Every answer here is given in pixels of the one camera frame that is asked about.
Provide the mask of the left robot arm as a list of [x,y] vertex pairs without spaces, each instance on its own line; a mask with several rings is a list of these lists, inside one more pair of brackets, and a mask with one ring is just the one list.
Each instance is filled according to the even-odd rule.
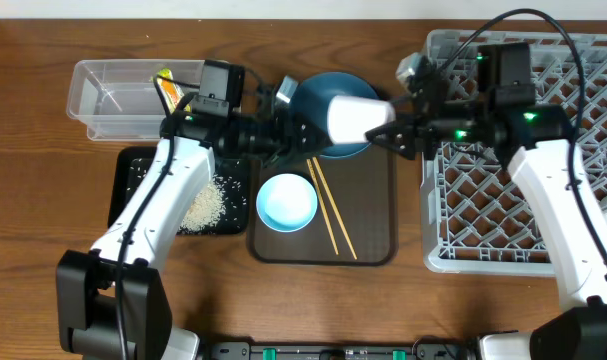
[[59,342],[85,359],[194,359],[199,337],[174,325],[161,271],[194,198],[221,159],[265,165],[302,160],[331,146],[303,115],[257,121],[175,110],[144,179],[87,252],[56,267]]

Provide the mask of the dark blue plate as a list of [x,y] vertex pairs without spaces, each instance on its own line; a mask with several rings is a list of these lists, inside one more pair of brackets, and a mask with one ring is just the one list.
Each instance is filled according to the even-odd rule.
[[375,89],[364,79],[343,72],[325,72],[302,81],[289,107],[291,117],[302,115],[327,131],[327,112],[335,96],[356,96],[378,100]]

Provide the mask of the wooden chopstick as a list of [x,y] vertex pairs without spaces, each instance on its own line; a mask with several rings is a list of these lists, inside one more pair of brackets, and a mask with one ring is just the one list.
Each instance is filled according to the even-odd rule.
[[323,197],[321,195],[319,183],[317,181],[317,177],[316,177],[316,174],[315,174],[315,171],[314,171],[312,160],[311,159],[306,159],[306,162],[307,162],[307,167],[308,167],[308,170],[310,172],[312,183],[313,183],[316,195],[317,195],[318,203],[319,203],[319,206],[321,208],[321,212],[322,212],[323,219],[324,219],[324,222],[325,222],[325,225],[326,225],[326,228],[327,228],[328,235],[330,237],[330,240],[331,240],[331,243],[332,243],[335,255],[338,256],[339,255],[338,246],[337,246],[337,243],[336,243],[336,240],[335,240],[334,232],[333,232],[333,229],[332,229],[332,226],[331,226],[331,222],[330,222],[330,219],[329,219],[329,216],[328,216],[328,213],[327,213],[327,209],[325,207],[324,200],[323,200]]
[[351,241],[349,232],[347,231],[347,228],[345,226],[343,217],[342,217],[341,212],[340,212],[340,210],[339,210],[339,208],[338,208],[338,206],[336,204],[336,201],[334,199],[332,191],[331,191],[331,189],[329,187],[329,183],[326,180],[326,177],[324,175],[324,172],[322,170],[322,167],[320,165],[320,162],[319,162],[318,158],[317,157],[313,157],[311,159],[311,164],[314,167],[314,169],[313,169],[314,175],[318,176],[318,178],[320,179],[321,184],[322,184],[322,186],[323,186],[323,188],[324,188],[324,190],[326,192],[326,197],[328,198],[328,200],[330,202],[330,206],[331,206],[331,208],[332,208],[332,210],[334,212],[334,215],[335,215],[335,217],[337,219],[337,222],[339,224],[341,232],[342,232],[342,234],[343,234],[343,236],[344,236],[344,238],[345,238],[345,240],[347,242],[347,245],[348,245],[348,248],[349,248],[349,250],[350,250],[350,252],[352,254],[352,257],[353,257],[354,260],[357,260],[358,259],[358,255],[357,255],[357,253],[355,251],[355,248],[354,248],[354,245],[353,245],[353,243]]

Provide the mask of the light blue bowl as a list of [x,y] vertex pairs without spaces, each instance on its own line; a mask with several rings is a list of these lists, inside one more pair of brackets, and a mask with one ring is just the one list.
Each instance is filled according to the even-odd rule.
[[293,173],[269,178],[259,188],[256,198],[259,219],[268,228],[282,233],[307,226],[317,209],[315,188],[307,178]]

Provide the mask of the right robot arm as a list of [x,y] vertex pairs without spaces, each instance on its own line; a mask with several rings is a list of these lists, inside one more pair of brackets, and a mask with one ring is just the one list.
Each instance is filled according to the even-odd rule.
[[493,148],[532,211],[556,278],[561,315],[531,333],[478,338],[475,359],[607,359],[607,222],[584,174],[574,131],[559,105],[538,105],[524,42],[481,45],[475,53],[480,94],[445,98],[445,79],[414,53],[396,72],[413,110],[385,108],[365,138],[412,159],[434,156],[443,141]]

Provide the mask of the white cup pink inside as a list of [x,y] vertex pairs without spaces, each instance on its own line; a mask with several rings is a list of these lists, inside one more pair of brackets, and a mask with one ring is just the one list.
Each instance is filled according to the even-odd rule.
[[335,96],[327,112],[327,134],[334,145],[362,144],[366,133],[392,122],[395,110],[389,102],[353,97]]

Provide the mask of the green orange snack wrapper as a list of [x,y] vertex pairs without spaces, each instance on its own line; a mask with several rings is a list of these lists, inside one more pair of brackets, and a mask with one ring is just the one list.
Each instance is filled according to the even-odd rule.
[[170,113],[174,112],[185,96],[182,88],[173,83],[173,73],[169,68],[162,68],[156,74],[156,82],[161,88],[163,99]]

